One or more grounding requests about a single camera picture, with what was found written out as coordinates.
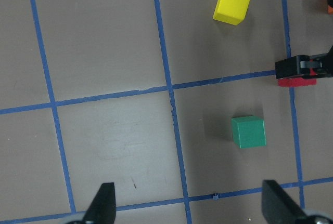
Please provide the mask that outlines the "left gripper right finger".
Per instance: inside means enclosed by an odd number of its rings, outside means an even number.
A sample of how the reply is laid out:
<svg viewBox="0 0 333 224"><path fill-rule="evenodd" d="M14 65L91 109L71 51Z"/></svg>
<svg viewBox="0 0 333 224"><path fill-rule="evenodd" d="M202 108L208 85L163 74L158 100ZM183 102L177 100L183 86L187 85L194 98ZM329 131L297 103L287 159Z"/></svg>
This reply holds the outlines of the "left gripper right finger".
<svg viewBox="0 0 333 224"><path fill-rule="evenodd" d="M262 181L261 210L267 223L312 223L300 206L275 180Z"/></svg>

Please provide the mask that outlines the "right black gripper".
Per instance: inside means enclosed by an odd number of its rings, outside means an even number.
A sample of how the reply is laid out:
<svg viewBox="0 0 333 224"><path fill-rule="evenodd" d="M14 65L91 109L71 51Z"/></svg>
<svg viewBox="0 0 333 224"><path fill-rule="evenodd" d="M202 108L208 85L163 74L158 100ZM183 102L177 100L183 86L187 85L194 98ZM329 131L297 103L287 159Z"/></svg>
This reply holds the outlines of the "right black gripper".
<svg viewBox="0 0 333 224"><path fill-rule="evenodd" d="M315 62L316 67L312 68L314 73L310 75L310 69L302 67L301 62ZM332 77L332 47L326 54L321 55L297 55L275 62L276 78L294 78L310 75L309 78Z"/></svg>

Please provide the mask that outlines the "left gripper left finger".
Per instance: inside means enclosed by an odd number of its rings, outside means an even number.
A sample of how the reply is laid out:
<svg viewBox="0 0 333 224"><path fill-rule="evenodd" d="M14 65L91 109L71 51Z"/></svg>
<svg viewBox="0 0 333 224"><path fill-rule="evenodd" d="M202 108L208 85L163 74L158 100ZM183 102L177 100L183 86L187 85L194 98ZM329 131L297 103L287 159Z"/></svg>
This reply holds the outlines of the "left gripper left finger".
<svg viewBox="0 0 333 224"><path fill-rule="evenodd" d="M116 194L114 183L102 183L83 217L83 223L113 224L115 218Z"/></svg>

